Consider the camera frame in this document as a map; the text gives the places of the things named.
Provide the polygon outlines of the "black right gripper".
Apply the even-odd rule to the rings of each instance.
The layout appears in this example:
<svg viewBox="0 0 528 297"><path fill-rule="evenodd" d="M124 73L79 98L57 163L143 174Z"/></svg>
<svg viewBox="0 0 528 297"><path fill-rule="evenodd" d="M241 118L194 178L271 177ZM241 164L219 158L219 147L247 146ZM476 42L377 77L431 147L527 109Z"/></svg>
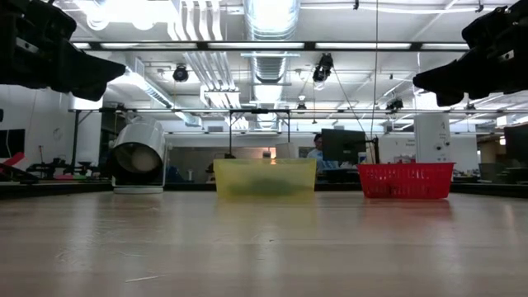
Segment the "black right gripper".
<svg viewBox="0 0 528 297"><path fill-rule="evenodd" d="M527 0L497 7L462 30L469 52L462 59L417 74L416 87L436 94L436 104L459 104L468 95L527 89Z"/></svg>

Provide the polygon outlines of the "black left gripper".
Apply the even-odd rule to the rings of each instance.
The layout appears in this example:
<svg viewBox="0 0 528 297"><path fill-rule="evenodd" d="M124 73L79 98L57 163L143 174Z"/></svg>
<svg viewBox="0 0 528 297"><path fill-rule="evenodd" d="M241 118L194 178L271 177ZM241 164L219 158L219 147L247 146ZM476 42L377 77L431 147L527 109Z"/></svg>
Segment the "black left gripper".
<svg viewBox="0 0 528 297"><path fill-rule="evenodd" d="M104 83L123 75L126 66L101 59L69 42L76 21L52 1L1 0L1 83L28 88L58 84L77 98L100 101Z"/></svg>

